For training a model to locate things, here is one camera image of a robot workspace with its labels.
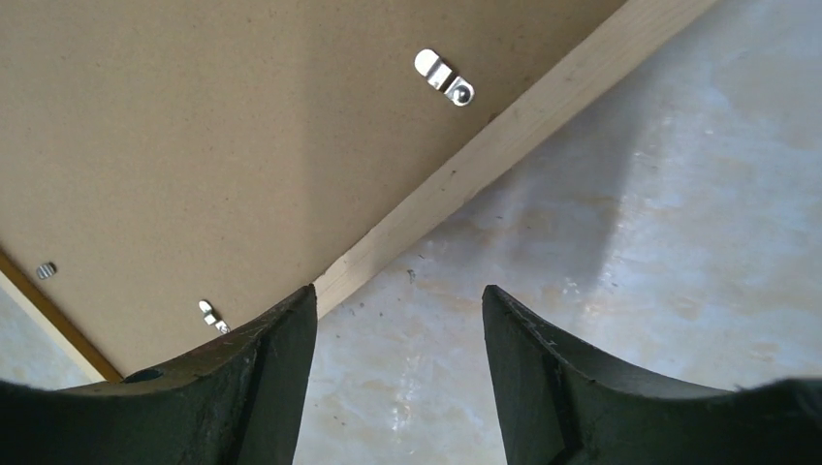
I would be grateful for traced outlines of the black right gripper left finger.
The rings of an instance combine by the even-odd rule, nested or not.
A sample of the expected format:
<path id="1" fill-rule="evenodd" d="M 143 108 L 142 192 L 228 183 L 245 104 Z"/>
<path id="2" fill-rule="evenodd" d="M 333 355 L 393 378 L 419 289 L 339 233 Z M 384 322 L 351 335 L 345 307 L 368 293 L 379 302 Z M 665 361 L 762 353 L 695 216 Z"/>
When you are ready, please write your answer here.
<path id="1" fill-rule="evenodd" d="M 5 464 L 290 464 L 317 336 L 305 286 L 118 383 L 1 386 Z"/>

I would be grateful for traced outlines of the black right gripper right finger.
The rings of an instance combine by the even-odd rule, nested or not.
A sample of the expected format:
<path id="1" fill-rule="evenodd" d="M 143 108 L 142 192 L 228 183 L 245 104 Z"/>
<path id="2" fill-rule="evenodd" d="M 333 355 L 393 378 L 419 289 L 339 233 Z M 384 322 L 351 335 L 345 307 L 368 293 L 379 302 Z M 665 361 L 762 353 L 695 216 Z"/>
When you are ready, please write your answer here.
<path id="1" fill-rule="evenodd" d="M 496 286 L 485 342 L 510 464 L 817 464 L 821 383 L 736 391 L 670 378 L 553 325 Z"/>

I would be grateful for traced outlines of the wooden picture frame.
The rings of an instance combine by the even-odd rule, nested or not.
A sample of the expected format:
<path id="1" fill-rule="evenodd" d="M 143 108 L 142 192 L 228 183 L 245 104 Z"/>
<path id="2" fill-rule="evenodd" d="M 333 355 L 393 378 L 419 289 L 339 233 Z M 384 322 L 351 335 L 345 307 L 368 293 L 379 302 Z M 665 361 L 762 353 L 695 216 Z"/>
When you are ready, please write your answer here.
<path id="1" fill-rule="evenodd" d="M 5 1 L 1 278 L 93 381 L 326 314 L 708 1 Z"/>

